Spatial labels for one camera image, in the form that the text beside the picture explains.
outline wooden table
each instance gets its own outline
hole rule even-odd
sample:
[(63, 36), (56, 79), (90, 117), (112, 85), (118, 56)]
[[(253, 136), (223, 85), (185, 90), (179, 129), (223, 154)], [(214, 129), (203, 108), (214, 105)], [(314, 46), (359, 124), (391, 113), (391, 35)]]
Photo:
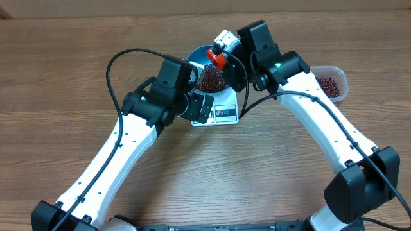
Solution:
[[(282, 52), (346, 72), (349, 94), (338, 108), (380, 147), (395, 147), (398, 188), (411, 203), (409, 10), (0, 21), (0, 230), (30, 230), (36, 204), (54, 203), (109, 136), (116, 112), (105, 68), (114, 54), (144, 47), (187, 57), (223, 29), (258, 19)], [(160, 66), (146, 54), (119, 58), (111, 74), (117, 98)], [(249, 102), (264, 95), (252, 91)], [(130, 172), (107, 217), (169, 225), (305, 219), (323, 206), (333, 176), (300, 122), (267, 101), (236, 126), (176, 119)], [(409, 224), (397, 200), (368, 215)]]

